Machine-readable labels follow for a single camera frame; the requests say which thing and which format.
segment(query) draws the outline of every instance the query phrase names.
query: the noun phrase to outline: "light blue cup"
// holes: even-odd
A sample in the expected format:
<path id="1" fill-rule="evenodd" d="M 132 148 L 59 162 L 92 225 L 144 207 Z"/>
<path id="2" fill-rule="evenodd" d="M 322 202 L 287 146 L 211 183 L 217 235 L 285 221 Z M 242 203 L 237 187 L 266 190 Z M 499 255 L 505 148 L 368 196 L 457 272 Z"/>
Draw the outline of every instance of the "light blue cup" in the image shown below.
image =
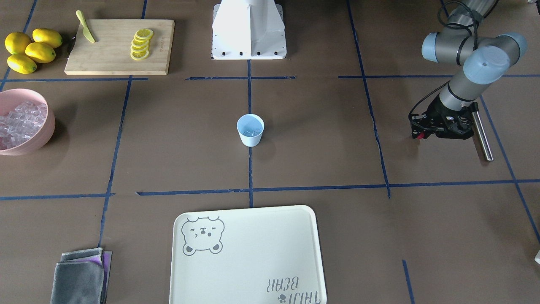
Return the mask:
<path id="1" fill-rule="evenodd" d="M 255 147 L 261 141 L 265 123 L 258 115 L 246 114 L 238 119 L 237 130 L 244 145 Z"/>

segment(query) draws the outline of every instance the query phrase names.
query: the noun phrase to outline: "knife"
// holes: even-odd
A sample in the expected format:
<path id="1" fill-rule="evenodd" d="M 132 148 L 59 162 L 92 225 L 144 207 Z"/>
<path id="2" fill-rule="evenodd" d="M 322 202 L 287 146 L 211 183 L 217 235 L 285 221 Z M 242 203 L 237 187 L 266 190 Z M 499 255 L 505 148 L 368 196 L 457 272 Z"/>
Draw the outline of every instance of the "knife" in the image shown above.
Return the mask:
<path id="1" fill-rule="evenodd" d="M 77 15 L 77 18 L 79 18 L 80 23 L 83 25 L 83 35 L 88 41 L 91 43 L 96 42 L 94 37 L 92 37 L 92 34 L 90 33 L 90 30 L 88 29 L 88 25 L 86 24 L 86 20 L 84 19 L 83 12 L 80 10 L 75 12 L 75 15 Z"/>

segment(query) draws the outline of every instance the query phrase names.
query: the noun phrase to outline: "white tray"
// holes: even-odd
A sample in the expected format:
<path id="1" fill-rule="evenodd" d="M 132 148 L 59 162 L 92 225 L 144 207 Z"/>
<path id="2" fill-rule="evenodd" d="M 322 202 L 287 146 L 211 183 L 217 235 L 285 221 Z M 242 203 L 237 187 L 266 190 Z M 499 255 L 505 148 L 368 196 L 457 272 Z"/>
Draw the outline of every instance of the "white tray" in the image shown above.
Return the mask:
<path id="1" fill-rule="evenodd" d="M 308 206 L 183 213 L 174 222 L 170 304 L 326 304 Z"/>

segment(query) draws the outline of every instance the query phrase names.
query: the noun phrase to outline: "bowl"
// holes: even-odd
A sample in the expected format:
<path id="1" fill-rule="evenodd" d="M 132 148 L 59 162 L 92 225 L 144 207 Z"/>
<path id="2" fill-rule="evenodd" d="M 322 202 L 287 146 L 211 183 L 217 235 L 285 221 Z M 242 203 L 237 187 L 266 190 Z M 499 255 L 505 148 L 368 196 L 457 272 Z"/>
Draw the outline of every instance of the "bowl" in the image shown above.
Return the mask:
<path id="1" fill-rule="evenodd" d="M 7 115 L 10 111 L 25 101 L 31 101 L 35 105 L 44 104 L 47 116 L 42 127 L 30 139 L 13 148 L 0 150 L 0 155 L 23 155 L 33 152 L 45 145 L 51 139 L 55 130 L 55 115 L 40 93 L 29 89 L 11 89 L 0 92 L 0 116 Z"/>

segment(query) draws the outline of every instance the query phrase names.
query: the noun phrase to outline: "bear drawing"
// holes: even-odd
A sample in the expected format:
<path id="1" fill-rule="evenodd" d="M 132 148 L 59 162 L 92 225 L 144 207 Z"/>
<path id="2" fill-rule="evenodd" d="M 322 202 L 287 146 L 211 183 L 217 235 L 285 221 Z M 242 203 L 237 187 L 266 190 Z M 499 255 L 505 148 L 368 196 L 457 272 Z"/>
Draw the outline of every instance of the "bear drawing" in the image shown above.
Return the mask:
<path id="1" fill-rule="evenodd" d="M 209 217 L 199 217 L 195 221 L 187 222 L 182 226 L 185 245 L 183 251 L 185 255 L 193 255 L 197 250 L 210 250 L 217 254 L 221 251 L 221 233 L 225 229 L 225 224 L 219 217 L 211 220 Z"/>

